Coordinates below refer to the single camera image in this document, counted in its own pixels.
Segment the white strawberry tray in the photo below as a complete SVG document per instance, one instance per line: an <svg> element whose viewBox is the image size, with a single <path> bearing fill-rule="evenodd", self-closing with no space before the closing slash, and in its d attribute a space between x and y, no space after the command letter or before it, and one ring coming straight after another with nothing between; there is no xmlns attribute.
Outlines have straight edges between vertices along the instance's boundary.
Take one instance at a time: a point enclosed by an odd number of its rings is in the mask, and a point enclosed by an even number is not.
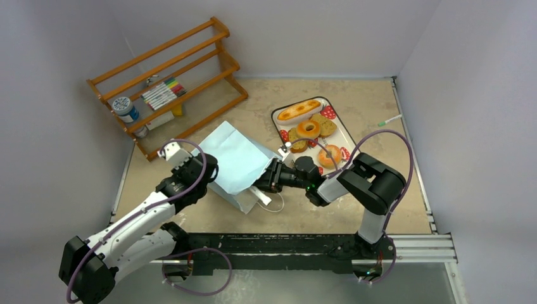
<svg viewBox="0 0 537 304"><path fill-rule="evenodd" d="M356 143L350 136L350 133L342 123L341 119L332 107L332 104L329 102L329 100L322 96L315 96L312 99L317 100L320 103L320 106L316 107L316 109L314 109L313 111L310 111L309 115L304 114L301 117L295 118L292 122L281 122L277 117L287 108L290 108L296 104L298 105L299 103L306 101L306 99L274 109L270 115L273 124L279 132L281 141L285 144L289 141L288 131L293 127L297 127L301 121L310 118L313 114L318 113L319 115L322 115L326 119L330 120L336 126L335 132L327 137L318 137L316 141L324 147L328 145L335 145L340 149L342 159L338 163L338 169L342 169L343 165L346 164L350 159L351 152L355 148ZM291 160L292 163L294 163L294 161L301 156L311 156L314 164L319 166L319 170L322 175L332 174L336 171L335 168L324 167L318 161L317 155L321 150L321 147L313 142L312 145L306 146L305 151L299 153L291 153L288 158Z"/></svg>

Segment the round brown bread slice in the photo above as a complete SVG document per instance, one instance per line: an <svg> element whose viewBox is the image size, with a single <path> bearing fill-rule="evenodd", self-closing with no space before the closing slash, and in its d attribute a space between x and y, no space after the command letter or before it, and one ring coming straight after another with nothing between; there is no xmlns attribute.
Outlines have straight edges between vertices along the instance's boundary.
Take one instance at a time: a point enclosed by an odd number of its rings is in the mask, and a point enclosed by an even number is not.
<svg viewBox="0 0 537 304"><path fill-rule="evenodd" d="M326 138L326 137L333 135L333 133L335 133L335 131L337 131L338 129L338 126L332 120L322 116L320 113L313 114L310 117L310 120L313 120L319 124L320 126L319 137L321 138Z"/></svg>

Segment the long fake bread loaf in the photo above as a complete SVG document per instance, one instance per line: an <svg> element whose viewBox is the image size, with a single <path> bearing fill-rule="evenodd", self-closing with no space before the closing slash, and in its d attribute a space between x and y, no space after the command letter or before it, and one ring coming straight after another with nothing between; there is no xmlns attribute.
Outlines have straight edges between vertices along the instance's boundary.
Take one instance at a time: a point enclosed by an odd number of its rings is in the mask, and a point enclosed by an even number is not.
<svg viewBox="0 0 537 304"><path fill-rule="evenodd" d="M308 99L288 106L280 111L275 121L280 125L292 125L310 118L322 110L323 104L316 99Z"/></svg>

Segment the light blue paper bag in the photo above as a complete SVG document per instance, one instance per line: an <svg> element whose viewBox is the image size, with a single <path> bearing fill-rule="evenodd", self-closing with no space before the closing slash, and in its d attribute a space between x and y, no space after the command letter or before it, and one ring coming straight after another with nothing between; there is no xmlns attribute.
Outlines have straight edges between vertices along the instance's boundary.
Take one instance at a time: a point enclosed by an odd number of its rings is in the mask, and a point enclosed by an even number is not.
<svg viewBox="0 0 537 304"><path fill-rule="evenodd" d="M259 204L248 188L254 186L273 159L281 160L280 155L246 137L227 121L205 137L199 147L218 161L218 175L209 188L245 214Z"/></svg>

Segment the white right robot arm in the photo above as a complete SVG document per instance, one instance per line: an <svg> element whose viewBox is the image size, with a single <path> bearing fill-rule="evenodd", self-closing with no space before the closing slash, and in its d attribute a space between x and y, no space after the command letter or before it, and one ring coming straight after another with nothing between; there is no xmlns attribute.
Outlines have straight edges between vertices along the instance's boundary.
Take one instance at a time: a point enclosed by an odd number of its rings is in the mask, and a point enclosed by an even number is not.
<svg viewBox="0 0 537 304"><path fill-rule="evenodd" d="M350 167L334 177L321 175L310 156L297 158L294 167L274 159L253 185L269 193L279 193L284 187L304 189L308 200L322 207L341 196L352 195L365 208L355 248L360 256L370 258L380 250L388 214L400 200L407 181L395 169L367 153L359 153Z"/></svg>

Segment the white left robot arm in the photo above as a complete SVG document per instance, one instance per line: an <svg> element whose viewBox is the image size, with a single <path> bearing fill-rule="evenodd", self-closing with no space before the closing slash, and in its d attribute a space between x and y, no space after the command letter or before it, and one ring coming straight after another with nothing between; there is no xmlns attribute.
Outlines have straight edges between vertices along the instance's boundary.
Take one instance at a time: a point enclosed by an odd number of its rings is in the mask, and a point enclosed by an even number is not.
<svg viewBox="0 0 537 304"><path fill-rule="evenodd" d="M206 153L168 152L171 176L140 205L86 239L75 236L63 249L59 278L68 303L99 303L127 275L149 262L192 255L189 234L171 218L198 202L218 175L217 159Z"/></svg>

